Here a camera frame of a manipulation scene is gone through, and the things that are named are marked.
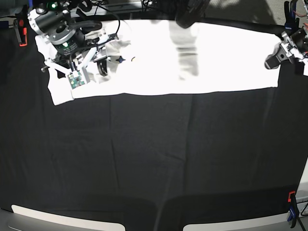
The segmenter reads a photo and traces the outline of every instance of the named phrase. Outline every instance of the motor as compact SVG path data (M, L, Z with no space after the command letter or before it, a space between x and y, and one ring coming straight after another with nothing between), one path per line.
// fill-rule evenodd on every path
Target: motor
M308 15L308 0L302 0ZM308 64L308 28L304 25L302 28L288 35L282 33L282 41L275 46L273 54L269 55L265 60L267 69L278 68L283 62L296 62Z
M71 18L70 10L77 6L85 11L91 10L89 0L85 0L87 6L82 2L40 3L28 14L31 28L57 51L54 58L45 60L42 71L52 67L64 73L72 89L90 82L86 71L89 62L97 63L99 73L107 75L105 44L116 37L116 34L107 35L99 21L76 22ZM77 12L84 16L80 9Z

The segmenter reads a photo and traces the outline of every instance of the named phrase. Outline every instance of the black tablecloth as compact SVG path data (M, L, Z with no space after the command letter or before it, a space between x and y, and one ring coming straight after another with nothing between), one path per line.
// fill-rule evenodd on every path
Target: black tablecloth
M0 33L2 209L128 231L287 212L308 154L308 79L292 65L281 67L278 88L54 106L34 35L19 47L13 30Z

